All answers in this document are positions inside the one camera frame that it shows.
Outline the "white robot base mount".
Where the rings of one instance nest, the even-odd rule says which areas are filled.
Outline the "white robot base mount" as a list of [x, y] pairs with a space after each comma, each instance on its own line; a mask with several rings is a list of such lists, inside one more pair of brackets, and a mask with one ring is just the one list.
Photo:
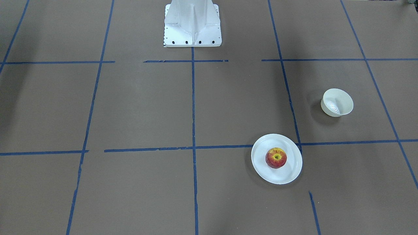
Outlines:
[[212, 0], [172, 0], [165, 6], [163, 46], [219, 47], [219, 7]]

